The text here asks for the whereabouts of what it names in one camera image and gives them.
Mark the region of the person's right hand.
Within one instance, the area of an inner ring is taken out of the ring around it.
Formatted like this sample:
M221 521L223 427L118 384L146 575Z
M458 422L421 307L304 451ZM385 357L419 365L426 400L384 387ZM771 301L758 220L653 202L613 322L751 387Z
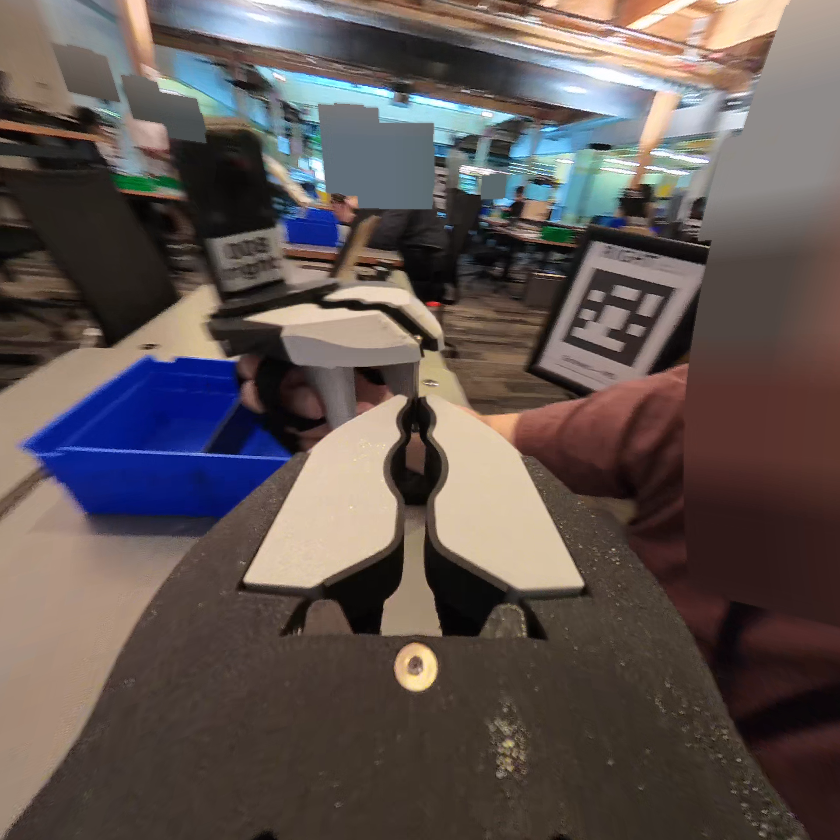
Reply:
M302 368L246 354L235 374L241 404L290 453L309 451L331 432L322 400Z

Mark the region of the grey waste bin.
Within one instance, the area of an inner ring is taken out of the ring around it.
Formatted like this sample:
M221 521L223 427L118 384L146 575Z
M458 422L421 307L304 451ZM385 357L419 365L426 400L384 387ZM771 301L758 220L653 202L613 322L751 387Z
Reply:
M526 282L523 304L528 309L550 310L568 284L566 275L545 270L533 271Z

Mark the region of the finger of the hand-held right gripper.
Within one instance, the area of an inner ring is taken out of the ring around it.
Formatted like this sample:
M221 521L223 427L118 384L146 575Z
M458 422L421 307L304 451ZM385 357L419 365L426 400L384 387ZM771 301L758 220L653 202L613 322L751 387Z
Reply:
M428 305L398 286L360 284L328 294L320 308L338 319L328 341L341 348L341 365L380 372L395 395L418 395L420 361L445 347Z
M422 359L421 303L315 303L245 318L273 329L289 362L302 368L331 429L356 416L354 371L375 369L392 394L414 399Z

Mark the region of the person's arm, maroon sleeve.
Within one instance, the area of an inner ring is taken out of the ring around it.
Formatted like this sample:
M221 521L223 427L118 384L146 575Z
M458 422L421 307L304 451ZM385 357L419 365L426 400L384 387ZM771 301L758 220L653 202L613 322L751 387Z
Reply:
M691 583L681 507L653 516L638 509L628 536L695 638L766 777L811 838L838 838L838 627Z

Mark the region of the framed marker sign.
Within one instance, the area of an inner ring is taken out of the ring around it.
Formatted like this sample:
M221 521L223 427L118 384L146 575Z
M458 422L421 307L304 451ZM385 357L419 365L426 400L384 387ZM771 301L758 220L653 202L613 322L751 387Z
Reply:
M589 226L527 372L587 396L685 362L709 252L706 243Z

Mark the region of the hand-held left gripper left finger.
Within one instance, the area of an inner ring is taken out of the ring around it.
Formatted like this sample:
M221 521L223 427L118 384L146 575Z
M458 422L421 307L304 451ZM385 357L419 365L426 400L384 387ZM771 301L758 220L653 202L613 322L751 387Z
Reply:
M247 592L339 604L352 632L380 635L403 577L405 465L413 400L397 395L308 453L242 580Z

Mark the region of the blue plastic bin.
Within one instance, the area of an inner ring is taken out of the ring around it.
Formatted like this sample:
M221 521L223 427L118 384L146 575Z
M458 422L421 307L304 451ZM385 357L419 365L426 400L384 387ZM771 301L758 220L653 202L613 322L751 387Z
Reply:
M291 457L234 361L149 355L20 446L89 515L221 518Z

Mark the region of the person's right forearm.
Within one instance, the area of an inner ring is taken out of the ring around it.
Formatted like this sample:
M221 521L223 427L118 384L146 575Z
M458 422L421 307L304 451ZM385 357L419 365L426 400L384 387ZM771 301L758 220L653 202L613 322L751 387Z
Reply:
M522 413L468 414L581 496L630 500L634 525L681 515L688 364Z

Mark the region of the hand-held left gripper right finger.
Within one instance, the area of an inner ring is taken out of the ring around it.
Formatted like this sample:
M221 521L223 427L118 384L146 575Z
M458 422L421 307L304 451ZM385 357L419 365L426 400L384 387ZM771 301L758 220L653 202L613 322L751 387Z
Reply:
M444 637L477 637L512 606L536 633L533 602L585 594L585 582L515 447L438 396L418 402L429 488L423 569Z

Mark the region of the small blue storage bin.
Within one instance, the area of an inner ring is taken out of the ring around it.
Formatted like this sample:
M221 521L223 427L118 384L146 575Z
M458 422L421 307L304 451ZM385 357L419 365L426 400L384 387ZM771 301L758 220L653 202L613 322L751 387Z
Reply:
M339 221L330 209L307 208L298 215L286 217L282 226L290 245L337 247L340 243Z

